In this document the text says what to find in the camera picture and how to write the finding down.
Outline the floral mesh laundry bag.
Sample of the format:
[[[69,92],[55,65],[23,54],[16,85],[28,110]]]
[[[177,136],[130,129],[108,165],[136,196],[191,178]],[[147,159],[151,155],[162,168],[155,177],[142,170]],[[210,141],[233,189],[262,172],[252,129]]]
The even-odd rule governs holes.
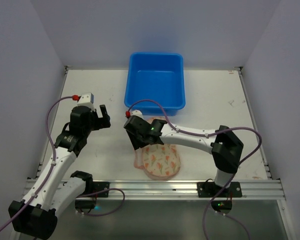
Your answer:
[[[181,169],[181,159],[175,144],[147,145],[134,152],[133,166],[142,170],[152,180],[170,180]]]

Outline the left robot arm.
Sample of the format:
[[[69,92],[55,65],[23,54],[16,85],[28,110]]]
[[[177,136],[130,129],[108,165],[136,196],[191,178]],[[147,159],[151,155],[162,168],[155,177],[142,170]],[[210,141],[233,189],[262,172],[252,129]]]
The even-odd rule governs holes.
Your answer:
[[[100,105],[99,108],[101,117],[92,104],[72,109],[70,121],[53,142],[52,155],[39,178],[21,201],[13,201],[8,208],[15,231],[42,240],[49,239],[68,205],[80,194],[92,190],[92,175],[80,171],[76,171],[65,186],[58,187],[86,146],[90,133],[111,126],[106,106]]]

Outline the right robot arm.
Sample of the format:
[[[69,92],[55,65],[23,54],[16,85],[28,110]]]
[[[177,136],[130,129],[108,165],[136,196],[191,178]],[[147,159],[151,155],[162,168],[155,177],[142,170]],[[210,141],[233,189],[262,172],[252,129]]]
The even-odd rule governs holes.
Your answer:
[[[167,119],[154,119],[151,123],[137,115],[125,122],[126,130],[134,149],[148,145],[180,145],[198,149],[212,155],[217,168],[214,184],[228,189],[239,168],[244,144],[225,125],[216,130],[181,128]]]

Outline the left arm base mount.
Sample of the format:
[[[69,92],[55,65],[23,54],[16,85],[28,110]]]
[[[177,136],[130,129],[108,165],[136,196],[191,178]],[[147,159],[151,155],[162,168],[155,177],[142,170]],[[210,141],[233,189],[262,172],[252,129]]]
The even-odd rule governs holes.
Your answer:
[[[88,188],[82,193],[82,195],[100,192],[109,188],[110,182],[108,181],[93,181],[92,183],[88,184]],[[109,193],[106,191],[88,197],[79,197],[75,200],[74,207],[78,212],[83,211],[85,213],[90,213],[97,207],[97,199],[107,198],[108,196]]]

